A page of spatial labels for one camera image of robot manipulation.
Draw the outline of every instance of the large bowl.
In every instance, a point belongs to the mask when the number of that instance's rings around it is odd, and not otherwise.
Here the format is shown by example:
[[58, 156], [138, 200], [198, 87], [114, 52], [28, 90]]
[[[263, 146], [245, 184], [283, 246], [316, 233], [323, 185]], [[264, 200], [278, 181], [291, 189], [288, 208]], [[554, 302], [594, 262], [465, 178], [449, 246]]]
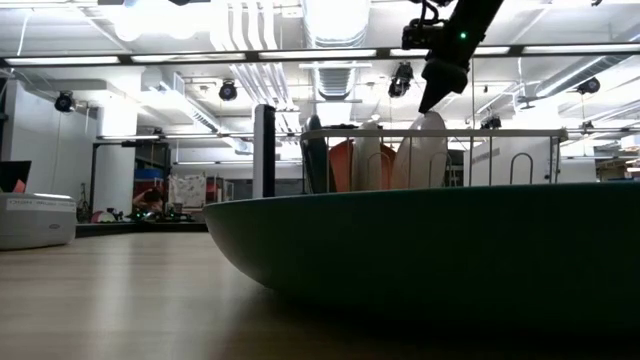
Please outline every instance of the large bowl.
[[205, 208], [264, 286], [390, 319], [640, 329], [640, 184], [310, 195]]

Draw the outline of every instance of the wooden floor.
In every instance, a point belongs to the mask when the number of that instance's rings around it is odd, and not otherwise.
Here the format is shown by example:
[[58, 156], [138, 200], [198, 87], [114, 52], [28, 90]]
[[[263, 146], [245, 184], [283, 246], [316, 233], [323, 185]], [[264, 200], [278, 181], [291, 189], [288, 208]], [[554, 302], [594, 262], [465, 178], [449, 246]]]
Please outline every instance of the wooden floor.
[[208, 234], [0, 253], [2, 360], [603, 358], [400, 330], [284, 301], [238, 272]]

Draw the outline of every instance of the ceiling light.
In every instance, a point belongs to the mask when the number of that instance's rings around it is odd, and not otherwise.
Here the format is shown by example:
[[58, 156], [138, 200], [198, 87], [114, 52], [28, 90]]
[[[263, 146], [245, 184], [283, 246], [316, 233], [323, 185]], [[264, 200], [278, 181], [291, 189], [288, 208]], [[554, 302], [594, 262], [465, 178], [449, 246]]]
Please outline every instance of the ceiling light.
[[473, 55], [503, 55], [510, 49], [508, 46], [478, 46]]
[[162, 63], [162, 62], [228, 62], [242, 61], [246, 56], [243, 53], [220, 54], [175, 54], [175, 55], [134, 55], [131, 60], [134, 63]]
[[167, 139], [213, 139], [220, 138], [217, 134], [175, 134], [165, 135]]
[[37, 58], [6, 58], [4, 61], [11, 66], [32, 65], [101, 65], [119, 64], [117, 56], [72, 56], [72, 57], [37, 57]]
[[[510, 47], [508, 46], [479, 46], [474, 55], [503, 55], [509, 52]], [[429, 50], [424, 49], [413, 49], [413, 50], [403, 50], [403, 49], [391, 49], [389, 54], [391, 57], [400, 57], [400, 58], [422, 58], [427, 56]]]
[[549, 45], [525, 46], [525, 54], [560, 54], [560, 53], [589, 53], [598, 54], [617, 51], [638, 51], [640, 44], [604, 44], [604, 45]]
[[324, 63], [312, 63], [312, 64], [300, 64], [298, 67], [302, 70], [316, 70], [316, 69], [362, 69], [373, 67], [372, 63], [344, 63], [344, 62], [324, 62]]
[[67, 200], [71, 199], [71, 196], [67, 196], [67, 195], [38, 194], [38, 193], [35, 193], [33, 195], [40, 196], [40, 197], [48, 197], [52, 199], [67, 199]]
[[[73, 2], [75, 6], [97, 6], [97, 0], [76, 0]], [[67, 0], [0, 0], [0, 9], [31, 9], [31, 8], [67, 8], [69, 1]]]
[[377, 51], [374, 49], [300, 50], [261, 52], [258, 57], [262, 60], [351, 59], [375, 58], [376, 54]]
[[[300, 160], [277, 160], [277, 164], [302, 164]], [[174, 165], [253, 165], [253, 160], [178, 161]]]
[[391, 51], [389, 52], [389, 54], [392, 57], [403, 57], [403, 58], [425, 57], [427, 56], [428, 53], [429, 53], [429, 50], [421, 50], [421, 49], [415, 49], [415, 50], [391, 49]]
[[123, 135], [123, 136], [99, 136], [101, 140], [158, 140], [158, 135]]

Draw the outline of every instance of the person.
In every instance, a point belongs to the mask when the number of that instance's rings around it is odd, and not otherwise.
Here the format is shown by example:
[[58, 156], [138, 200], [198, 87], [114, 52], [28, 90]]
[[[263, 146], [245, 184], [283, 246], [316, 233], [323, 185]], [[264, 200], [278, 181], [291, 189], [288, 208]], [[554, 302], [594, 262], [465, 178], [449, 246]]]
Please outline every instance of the person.
[[162, 192], [155, 187], [147, 189], [133, 199], [133, 206], [146, 212], [161, 213], [162, 205]]

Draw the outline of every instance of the white plate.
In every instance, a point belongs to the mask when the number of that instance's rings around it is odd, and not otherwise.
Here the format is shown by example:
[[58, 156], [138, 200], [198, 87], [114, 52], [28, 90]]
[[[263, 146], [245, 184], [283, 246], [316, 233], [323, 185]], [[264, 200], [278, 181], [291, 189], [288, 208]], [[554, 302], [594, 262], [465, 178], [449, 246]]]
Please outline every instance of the white plate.
[[[412, 130], [445, 130], [440, 114], [428, 112], [411, 124]], [[409, 151], [411, 151], [411, 182], [409, 182]], [[438, 188], [444, 181], [447, 166], [447, 138], [419, 137], [402, 140], [391, 177], [392, 189]]]
[[[377, 130], [373, 121], [360, 125], [363, 130]], [[353, 190], [380, 190], [382, 184], [382, 155], [380, 138], [356, 137], [353, 147], [352, 176]]]

